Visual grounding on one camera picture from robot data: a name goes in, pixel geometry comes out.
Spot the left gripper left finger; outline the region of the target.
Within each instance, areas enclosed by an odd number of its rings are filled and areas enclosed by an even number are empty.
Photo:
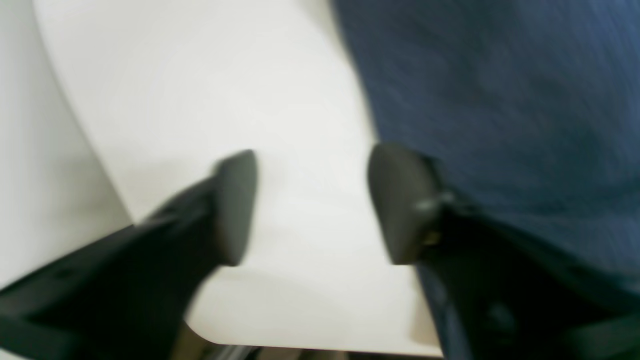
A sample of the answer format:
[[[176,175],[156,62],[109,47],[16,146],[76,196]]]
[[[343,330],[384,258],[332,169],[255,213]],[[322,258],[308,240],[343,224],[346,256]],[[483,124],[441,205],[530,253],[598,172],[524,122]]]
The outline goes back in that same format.
[[[32,360],[167,360],[192,298],[242,262],[258,191],[252,150],[176,194],[145,221],[1,290],[2,350]]]

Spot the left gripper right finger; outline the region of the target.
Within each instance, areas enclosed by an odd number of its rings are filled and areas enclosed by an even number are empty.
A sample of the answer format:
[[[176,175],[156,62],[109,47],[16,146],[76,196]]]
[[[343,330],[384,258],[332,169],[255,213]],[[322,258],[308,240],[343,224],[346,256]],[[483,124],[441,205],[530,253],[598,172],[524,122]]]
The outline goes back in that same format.
[[[542,240],[464,207],[434,160],[378,143],[367,166],[388,256],[412,265],[445,358],[637,360],[639,297]]]

